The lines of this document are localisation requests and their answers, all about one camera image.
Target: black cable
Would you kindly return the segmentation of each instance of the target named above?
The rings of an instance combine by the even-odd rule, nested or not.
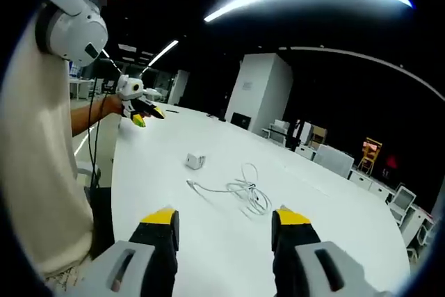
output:
[[[95,170],[96,170],[96,168],[95,168],[95,166],[96,166],[96,157],[97,157],[97,140],[98,140],[98,138],[99,138],[99,126],[100,126],[100,121],[101,121],[101,119],[102,119],[102,112],[103,112],[103,110],[104,110],[104,105],[105,105],[105,100],[106,100],[106,97],[108,96],[108,92],[107,93],[105,93],[105,96],[104,96],[104,99],[102,100],[102,103],[101,103],[101,105],[100,105],[100,108],[99,108],[99,120],[97,121],[97,128],[96,128],[96,139],[95,139],[95,157],[94,157],[94,162],[93,162],[93,172],[94,172],[94,176],[96,177],[96,172],[95,172]],[[100,188],[100,186],[99,186],[99,180],[97,180],[96,182],[95,182],[95,188]]]
[[[91,160],[91,164],[92,164],[92,175],[91,175],[91,180],[90,180],[90,189],[92,189],[94,180],[96,179],[96,165],[94,164],[94,159],[92,157],[92,150],[91,150],[91,133],[90,133],[90,127],[91,127],[91,110],[92,110],[92,103],[94,102],[94,98],[95,98],[95,93],[96,93],[96,85],[97,85],[97,77],[95,78],[95,84],[92,88],[92,95],[91,95],[91,100],[90,100],[90,108],[88,110],[88,149],[90,151],[90,160]]]

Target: beige shirt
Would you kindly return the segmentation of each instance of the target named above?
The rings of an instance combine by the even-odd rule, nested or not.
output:
[[[92,212],[76,182],[68,64],[38,50],[34,29],[32,20],[0,94],[0,180],[19,241],[50,276],[87,255]]]

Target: white box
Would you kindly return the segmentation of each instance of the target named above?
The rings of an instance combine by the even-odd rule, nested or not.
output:
[[[192,170],[200,169],[206,161],[206,157],[201,154],[187,154],[186,166]]]
[[[362,173],[352,170],[349,180],[354,182],[358,187],[364,189],[365,191],[368,191],[371,187],[372,180],[368,177],[365,177]]]

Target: white headset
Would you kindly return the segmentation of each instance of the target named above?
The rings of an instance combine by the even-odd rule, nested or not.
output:
[[[49,0],[36,22],[35,40],[41,51],[83,67],[101,53],[108,31],[91,1]]]

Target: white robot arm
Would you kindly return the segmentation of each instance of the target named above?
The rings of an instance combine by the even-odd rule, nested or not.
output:
[[[145,122],[141,114],[150,114],[155,118],[164,119],[163,111],[148,100],[148,92],[144,90],[144,85],[139,78],[130,78],[128,74],[122,74],[116,87],[116,93],[122,100],[122,115],[129,118],[139,127],[145,127]]]

